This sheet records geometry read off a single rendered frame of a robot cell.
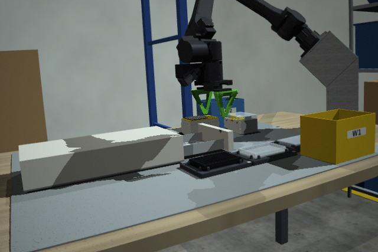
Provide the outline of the blue open-top bin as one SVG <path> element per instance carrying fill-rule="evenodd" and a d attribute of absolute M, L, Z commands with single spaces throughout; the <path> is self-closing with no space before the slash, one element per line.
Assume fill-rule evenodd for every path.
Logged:
<path fill-rule="evenodd" d="M 224 112 L 226 110 L 226 106 L 228 103 L 229 97 L 222 97 L 223 101 L 223 108 Z M 205 108 L 206 106 L 206 100 L 201 100 L 203 107 Z M 219 118 L 219 126 L 220 128 L 224 128 L 224 118 L 222 118 L 221 113 L 219 111 L 219 107 L 217 105 L 216 99 L 211 99 L 210 106 L 208 109 L 207 114 L 203 114 L 198 103 L 196 102 L 197 105 L 197 116 L 205 116 L 205 115 L 210 115 L 210 116 L 215 116 Z M 240 98 L 235 98 L 229 113 L 235 113 L 235 112 L 245 112 L 245 104 L 244 104 L 244 99 Z"/>

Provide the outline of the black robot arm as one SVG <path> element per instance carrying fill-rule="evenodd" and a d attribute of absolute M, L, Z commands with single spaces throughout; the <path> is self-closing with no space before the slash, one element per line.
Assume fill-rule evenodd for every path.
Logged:
<path fill-rule="evenodd" d="M 264 0 L 236 0 L 268 20 L 282 39 L 293 37 L 304 49 L 303 57 L 325 34 L 319 35 L 306 24 L 297 11 L 286 7 L 276 8 Z M 222 60 L 221 42 L 212 39 L 216 30 L 211 19 L 214 0 L 195 0 L 195 5 L 185 35 L 178 45 L 178 56 L 183 63 L 175 64 L 175 77 L 183 87 L 196 81 L 219 81 L 219 62 Z M 287 15 L 287 16 L 286 16 Z M 201 63 L 212 61 L 212 63 Z"/>

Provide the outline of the grey flat mat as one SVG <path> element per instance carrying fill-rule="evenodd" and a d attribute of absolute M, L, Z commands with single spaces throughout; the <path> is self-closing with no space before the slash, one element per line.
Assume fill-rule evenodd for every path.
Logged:
<path fill-rule="evenodd" d="M 300 132 L 258 122 L 233 133 L 234 150 L 185 156 L 184 162 L 24 192 L 19 153 L 12 153 L 11 252 L 36 252 L 148 223 L 283 185 L 378 156 L 339 164 L 301 155 L 201 179 L 180 168 L 191 158 L 274 142 Z"/>

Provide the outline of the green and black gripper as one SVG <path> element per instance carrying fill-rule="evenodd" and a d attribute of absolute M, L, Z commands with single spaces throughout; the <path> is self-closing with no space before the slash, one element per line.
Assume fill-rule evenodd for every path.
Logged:
<path fill-rule="evenodd" d="M 223 79 L 223 64 L 222 61 L 215 61 L 219 62 L 219 81 L 194 81 L 195 86 L 204 86 L 204 87 L 197 87 L 196 90 L 191 90 L 192 95 L 194 96 L 196 102 L 198 103 L 201 111 L 203 114 L 208 113 L 208 109 L 211 102 L 211 97 L 214 92 L 214 96 L 217 102 L 217 105 L 219 107 L 219 111 L 221 113 L 222 118 L 227 117 L 229 114 L 229 110 L 231 108 L 231 105 L 238 93 L 238 90 L 232 90 L 231 88 L 225 88 L 223 89 L 222 84 L 225 84 L 227 86 L 233 85 L 233 80 L 224 80 Z M 203 107 L 203 104 L 200 100 L 199 94 L 206 94 L 206 106 Z M 230 96 L 226 110 L 224 112 L 223 109 L 223 102 L 222 97 L 223 96 Z"/>

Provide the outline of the yellow open-top box labelled w1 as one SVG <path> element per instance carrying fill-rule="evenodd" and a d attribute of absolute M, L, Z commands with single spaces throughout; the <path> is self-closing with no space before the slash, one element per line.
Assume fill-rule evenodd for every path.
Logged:
<path fill-rule="evenodd" d="M 376 113 L 329 110 L 300 116 L 300 153 L 339 164 L 375 150 Z"/>

